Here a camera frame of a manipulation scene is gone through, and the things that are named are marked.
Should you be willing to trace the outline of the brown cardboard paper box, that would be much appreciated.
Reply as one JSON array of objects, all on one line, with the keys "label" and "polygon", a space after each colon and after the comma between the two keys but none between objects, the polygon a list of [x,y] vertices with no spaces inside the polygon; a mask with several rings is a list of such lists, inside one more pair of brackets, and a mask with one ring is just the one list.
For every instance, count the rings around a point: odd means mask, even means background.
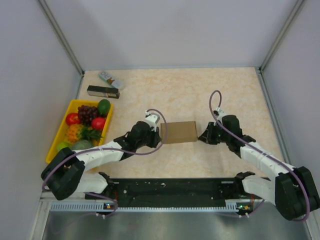
[{"label": "brown cardboard paper box", "polygon": [[161,123],[160,129],[164,144],[191,143],[198,140],[195,121]]}]

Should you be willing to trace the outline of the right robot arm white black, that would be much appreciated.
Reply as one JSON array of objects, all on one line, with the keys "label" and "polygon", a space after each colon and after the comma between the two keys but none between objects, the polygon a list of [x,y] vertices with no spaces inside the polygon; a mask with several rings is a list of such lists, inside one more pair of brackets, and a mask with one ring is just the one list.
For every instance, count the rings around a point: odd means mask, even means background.
[{"label": "right robot arm white black", "polygon": [[256,195],[272,203],[286,220],[295,220],[319,209],[320,196],[306,167],[294,167],[267,153],[254,138],[243,134],[235,115],[219,114],[198,137],[209,145],[224,143],[239,158],[253,164],[267,177],[240,172],[234,178],[233,192],[239,198]]}]

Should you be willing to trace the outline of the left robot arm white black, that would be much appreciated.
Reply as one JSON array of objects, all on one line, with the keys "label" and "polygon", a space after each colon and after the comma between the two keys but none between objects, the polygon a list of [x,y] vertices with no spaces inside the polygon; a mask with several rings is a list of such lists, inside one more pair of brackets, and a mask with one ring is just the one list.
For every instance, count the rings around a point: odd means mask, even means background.
[{"label": "left robot arm white black", "polygon": [[138,121],[125,135],[107,144],[85,150],[61,149],[41,173],[43,184],[59,201],[74,193],[95,193],[109,198],[113,185],[103,173],[88,173],[88,170],[101,165],[120,162],[147,146],[156,148],[161,141],[157,122]]}]

